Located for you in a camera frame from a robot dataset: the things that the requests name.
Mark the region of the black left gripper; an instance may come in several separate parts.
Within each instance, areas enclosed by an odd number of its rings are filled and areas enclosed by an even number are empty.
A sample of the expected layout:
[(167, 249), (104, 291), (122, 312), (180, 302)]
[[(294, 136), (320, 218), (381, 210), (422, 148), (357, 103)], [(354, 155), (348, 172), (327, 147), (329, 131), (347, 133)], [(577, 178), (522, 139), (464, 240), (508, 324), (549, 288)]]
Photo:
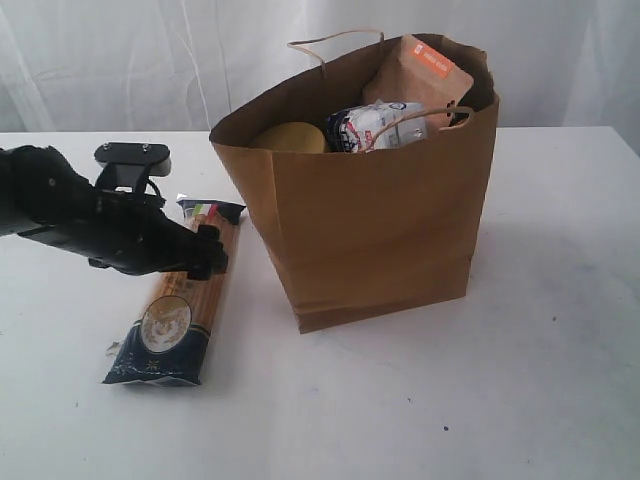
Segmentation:
[[(217, 226), (188, 230), (158, 208), (104, 193), (33, 202), (19, 236), (127, 275), (185, 271), (190, 280), (209, 280), (229, 262)], [(200, 257), (200, 250), (221, 251)]]

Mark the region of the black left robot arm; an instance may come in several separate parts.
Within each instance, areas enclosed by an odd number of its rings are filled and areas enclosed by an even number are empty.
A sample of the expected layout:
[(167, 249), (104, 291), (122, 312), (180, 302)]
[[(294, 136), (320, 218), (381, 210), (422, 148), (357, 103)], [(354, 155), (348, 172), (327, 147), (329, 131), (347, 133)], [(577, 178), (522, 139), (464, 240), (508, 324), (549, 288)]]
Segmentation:
[(191, 230), (169, 219), (156, 177), (171, 171), (164, 144), (107, 142), (94, 153), (95, 182), (54, 147), (1, 152), (1, 233), (87, 258), (94, 268), (141, 276), (184, 272), (207, 280), (228, 255), (214, 226)]

